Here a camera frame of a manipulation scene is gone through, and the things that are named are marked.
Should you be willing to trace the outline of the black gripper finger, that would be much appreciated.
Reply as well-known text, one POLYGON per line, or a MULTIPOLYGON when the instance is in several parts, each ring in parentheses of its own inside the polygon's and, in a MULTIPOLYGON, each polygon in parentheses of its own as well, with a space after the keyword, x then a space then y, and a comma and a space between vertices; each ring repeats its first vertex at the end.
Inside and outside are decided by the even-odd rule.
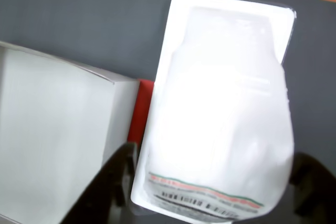
POLYGON ((317 159, 295 153, 289 184, 300 223, 335 223, 335 177, 317 159))
POLYGON ((125 143, 118 148, 61 222, 120 223, 122 211, 130 200, 137 156, 135 143, 125 143))

